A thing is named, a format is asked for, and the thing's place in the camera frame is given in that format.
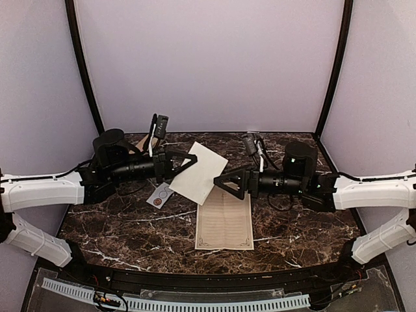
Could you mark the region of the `cream letter sheet ornate border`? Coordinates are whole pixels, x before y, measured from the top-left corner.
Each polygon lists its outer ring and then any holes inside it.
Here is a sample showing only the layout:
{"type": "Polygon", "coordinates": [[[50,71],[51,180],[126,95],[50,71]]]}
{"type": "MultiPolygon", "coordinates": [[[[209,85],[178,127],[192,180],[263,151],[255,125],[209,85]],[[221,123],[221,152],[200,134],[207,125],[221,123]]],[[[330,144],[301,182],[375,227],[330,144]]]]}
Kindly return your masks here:
{"type": "Polygon", "coordinates": [[[177,175],[170,189],[198,205],[203,205],[214,187],[213,179],[219,176],[228,160],[202,144],[195,142],[189,150],[197,162],[177,175]]]}

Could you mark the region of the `brown kraft envelope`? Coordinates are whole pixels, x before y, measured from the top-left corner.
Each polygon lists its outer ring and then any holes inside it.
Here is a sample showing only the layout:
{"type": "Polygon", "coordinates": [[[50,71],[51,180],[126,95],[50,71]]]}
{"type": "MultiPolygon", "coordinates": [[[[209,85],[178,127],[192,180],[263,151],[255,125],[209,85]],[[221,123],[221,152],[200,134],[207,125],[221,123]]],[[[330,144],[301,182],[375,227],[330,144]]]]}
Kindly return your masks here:
{"type": "MultiPolygon", "coordinates": [[[[145,141],[147,140],[147,138],[148,138],[148,135],[146,135],[142,140],[140,140],[137,144],[136,144],[136,147],[140,150],[140,151],[143,151],[143,149],[144,149],[144,143],[145,143],[145,141]]],[[[153,149],[155,149],[155,147],[156,147],[156,145],[157,145],[157,142],[158,142],[158,139],[157,138],[155,138],[155,137],[153,137],[152,138],[152,141],[151,141],[151,146],[152,146],[152,148],[153,149]]]]}

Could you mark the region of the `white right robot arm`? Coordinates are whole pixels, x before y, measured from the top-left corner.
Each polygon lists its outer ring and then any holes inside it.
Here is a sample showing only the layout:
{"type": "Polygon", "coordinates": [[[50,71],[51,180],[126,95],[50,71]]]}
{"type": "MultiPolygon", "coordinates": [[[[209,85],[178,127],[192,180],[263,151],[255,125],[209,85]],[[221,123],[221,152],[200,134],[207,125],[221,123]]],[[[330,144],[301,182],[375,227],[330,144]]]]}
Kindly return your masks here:
{"type": "Polygon", "coordinates": [[[318,151],[294,141],[285,147],[282,169],[260,171],[240,168],[214,178],[213,183],[242,200],[260,193],[298,196],[302,205],[317,212],[333,213],[360,207],[399,207],[394,218],[343,246],[332,277],[345,282],[357,267],[402,243],[415,242],[415,171],[393,175],[353,177],[343,172],[319,174],[318,151]]]}

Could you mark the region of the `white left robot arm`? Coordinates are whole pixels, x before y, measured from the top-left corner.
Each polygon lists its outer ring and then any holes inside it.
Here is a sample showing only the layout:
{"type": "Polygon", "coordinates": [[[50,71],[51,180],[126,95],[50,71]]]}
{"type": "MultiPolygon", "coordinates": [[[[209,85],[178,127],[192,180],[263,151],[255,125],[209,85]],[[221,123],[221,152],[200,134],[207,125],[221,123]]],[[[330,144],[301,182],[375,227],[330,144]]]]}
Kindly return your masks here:
{"type": "Polygon", "coordinates": [[[51,175],[1,176],[1,242],[41,257],[66,272],[77,283],[87,283],[91,268],[78,245],[58,239],[22,219],[17,210],[29,207],[101,203],[121,183],[154,178],[163,182],[196,164],[193,154],[138,149],[120,129],[110,129],[93,141],[94,156],[75,168],[51,175]]]}

